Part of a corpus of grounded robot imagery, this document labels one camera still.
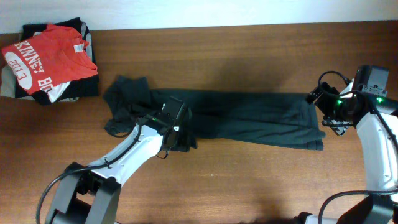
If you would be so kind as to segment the dark green t-shirt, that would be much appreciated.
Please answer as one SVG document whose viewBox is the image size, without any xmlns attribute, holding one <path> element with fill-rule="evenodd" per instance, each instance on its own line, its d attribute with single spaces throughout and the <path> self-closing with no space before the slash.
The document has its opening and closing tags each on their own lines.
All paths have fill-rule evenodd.
<svg viewBox="0 0 398 224">
<path fill-rule="evenodd" d="M 112 113 L 105 125 L 110 135 L 126 133 L 136 118 L 161 110 L 170 97 L 189 111 L 187 134 L 196 139 L 231 139 L 256 144 L 323 150 L 325 133 L 315 107 L 302 93 L 244 93 L 189 89 L 151 89 L 146 78 L 120 76 L 103 98 Z"/>
</svg>

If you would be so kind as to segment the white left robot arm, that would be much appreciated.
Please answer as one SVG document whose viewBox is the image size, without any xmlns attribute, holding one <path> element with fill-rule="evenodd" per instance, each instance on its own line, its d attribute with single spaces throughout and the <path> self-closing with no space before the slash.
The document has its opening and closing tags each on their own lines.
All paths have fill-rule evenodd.
<svg viewBox="0 0 398 224">
<path fill-rule="evenodd" d="M 57 191 L 45 217 L 46 223 L 116 223 L 121 189 L 143 163 L 161 151 L 168 154 L 181 147 L 190 108 L 170 97 L 162 109 L 137 118 L 125 140 L 112 151 L 88 165 L 71 163 L 42 193 L 35 220 L 50 189 Z"/>
</svg>

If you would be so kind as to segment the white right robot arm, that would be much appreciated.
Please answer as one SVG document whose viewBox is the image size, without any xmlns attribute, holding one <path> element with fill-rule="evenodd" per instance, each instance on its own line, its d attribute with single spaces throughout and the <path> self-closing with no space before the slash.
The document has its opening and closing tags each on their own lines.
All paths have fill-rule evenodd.
<svg viewBox="0 0 398 224">
<path fill-rule="evenodd" d="M 323 113 L 322 125 L 341 136 L 350 127 L 361 141 L 366 175 L 364 190 L 339 192 L 328 197 L 318 214 L 302 212 L 294 223 L 397 223 L 397 101 L 387 97 L 389 70 L 361 65 L 343 91 L 322 79 L 306 101 Z M 364 198 L 338 218 L 324 216 L 333 200 L 349 195 Z"/>
</svg>

